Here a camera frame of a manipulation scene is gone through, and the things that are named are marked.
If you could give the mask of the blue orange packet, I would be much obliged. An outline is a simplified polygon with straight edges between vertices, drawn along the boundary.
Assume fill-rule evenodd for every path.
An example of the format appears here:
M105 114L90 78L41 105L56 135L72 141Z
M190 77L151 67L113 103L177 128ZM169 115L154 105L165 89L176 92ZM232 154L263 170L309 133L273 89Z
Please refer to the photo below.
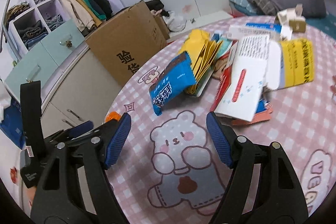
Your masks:
M240 119L234 119L231 121L233 126L247 126L251 124L256 124L260 122L265 122L271 120L271 114L273 112L273 106L270 102L266 101L265 99L261 99L259 101L256 113L253 116L253 119L248 121L243 121Z

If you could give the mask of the white red paper box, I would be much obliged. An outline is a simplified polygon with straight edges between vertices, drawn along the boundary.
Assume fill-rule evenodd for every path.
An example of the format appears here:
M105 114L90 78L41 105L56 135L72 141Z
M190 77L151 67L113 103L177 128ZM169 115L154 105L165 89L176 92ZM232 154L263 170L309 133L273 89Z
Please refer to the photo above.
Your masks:
M210 110L224 117L252 121L264 86L268 54L269 35L245 36L232 45Z

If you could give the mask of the blue snack packet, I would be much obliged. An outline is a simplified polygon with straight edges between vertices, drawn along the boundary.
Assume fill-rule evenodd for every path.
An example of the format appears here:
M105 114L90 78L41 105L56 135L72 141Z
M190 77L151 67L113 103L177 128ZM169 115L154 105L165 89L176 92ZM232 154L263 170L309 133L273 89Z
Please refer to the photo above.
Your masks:
M171 60L157 81L149 88L154 113L160 116L163 106L196 83L190 56L183 51Z

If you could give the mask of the yellow envelope packet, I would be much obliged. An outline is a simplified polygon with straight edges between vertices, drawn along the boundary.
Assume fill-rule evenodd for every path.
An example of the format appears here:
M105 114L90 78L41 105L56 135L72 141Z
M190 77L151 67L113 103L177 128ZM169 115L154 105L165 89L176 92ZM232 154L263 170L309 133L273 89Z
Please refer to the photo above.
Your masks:
M196 29L189 33L182 44L178 53L187 52L189 54L191 69L196 80L196 84L186 89L187 94L191 96L197 94L201 79L208 72L222 46L223 42L220 41L220 37L221 34L214 33L210 36L209 32Z

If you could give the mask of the yellow white paper box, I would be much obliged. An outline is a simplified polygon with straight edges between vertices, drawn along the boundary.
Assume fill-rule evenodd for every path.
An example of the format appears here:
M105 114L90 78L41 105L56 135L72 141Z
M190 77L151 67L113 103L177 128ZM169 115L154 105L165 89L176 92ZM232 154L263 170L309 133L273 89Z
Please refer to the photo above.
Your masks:
M314 80L313 42L294 39L270 41L265 87L268 90L289 88Z

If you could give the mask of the blue white medicine box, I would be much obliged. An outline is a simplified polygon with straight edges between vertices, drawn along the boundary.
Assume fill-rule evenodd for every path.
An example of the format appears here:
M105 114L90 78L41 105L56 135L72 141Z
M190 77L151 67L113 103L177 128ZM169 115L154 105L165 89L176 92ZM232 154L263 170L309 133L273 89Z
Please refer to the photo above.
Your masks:
M239 40L244 36L269 35L274 41L291 40L293 30L289 26L272 23L247 23L245 26L230 25L227 39Z

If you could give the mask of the teal drawer front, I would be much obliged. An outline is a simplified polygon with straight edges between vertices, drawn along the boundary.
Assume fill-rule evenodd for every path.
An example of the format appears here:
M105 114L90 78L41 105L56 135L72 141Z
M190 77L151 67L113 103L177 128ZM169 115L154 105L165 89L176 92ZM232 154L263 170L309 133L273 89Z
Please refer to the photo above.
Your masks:
M20 97L20 86L40 81L44 86L64 61L84 42L72 19L53 30L24 55L5 79L12 94Z

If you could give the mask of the tall brown cardboard box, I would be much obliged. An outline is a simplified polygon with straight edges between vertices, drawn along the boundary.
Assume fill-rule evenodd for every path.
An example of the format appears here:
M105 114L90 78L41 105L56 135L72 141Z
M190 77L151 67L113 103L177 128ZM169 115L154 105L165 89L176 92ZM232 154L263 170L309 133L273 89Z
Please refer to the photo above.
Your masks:
M121 86L167 46L144 1L120 11L87 36L85 42Z

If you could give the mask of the red white low platform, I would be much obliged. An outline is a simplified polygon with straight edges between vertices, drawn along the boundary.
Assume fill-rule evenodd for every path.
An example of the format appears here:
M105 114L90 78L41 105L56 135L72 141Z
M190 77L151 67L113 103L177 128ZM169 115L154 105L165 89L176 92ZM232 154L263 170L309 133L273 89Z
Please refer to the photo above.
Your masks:
M188 20L185 29L179 32L171 32L170 38L167 39L167 42L171 43L177 39L180 39L183 36L188 35L193 29L200 29L201 27L204 27L206 25L232 18L233 16L231 14L221 10L212 14L198 17L195 19L194 23L192 23L191 20Z

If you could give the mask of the hanging clothes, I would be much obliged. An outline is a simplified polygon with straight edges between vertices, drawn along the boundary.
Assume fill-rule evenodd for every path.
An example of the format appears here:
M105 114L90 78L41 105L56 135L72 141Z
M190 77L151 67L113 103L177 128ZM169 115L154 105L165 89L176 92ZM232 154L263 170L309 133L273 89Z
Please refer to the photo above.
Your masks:
M107 0L58 0L80 32L98 28L112 16Z

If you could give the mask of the purple open shelf unit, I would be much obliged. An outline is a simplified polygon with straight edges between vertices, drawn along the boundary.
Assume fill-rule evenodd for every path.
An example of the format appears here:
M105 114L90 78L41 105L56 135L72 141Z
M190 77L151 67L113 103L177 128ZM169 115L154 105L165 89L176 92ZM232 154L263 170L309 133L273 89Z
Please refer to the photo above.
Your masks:
M20 58L40 42L57 63L62 63L84 40L59 0L19 2L29 8L9 20L8 33Z

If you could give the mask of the small brown white carton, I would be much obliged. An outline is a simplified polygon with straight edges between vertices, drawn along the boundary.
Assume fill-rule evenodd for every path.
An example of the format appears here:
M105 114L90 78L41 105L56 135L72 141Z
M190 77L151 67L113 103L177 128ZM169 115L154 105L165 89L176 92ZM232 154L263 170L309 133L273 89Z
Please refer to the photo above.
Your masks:
M282 26L289 26L294 33L304 33L306 31L306 18L302 13L303 5L299 3L295 8L279 11L276 17Z

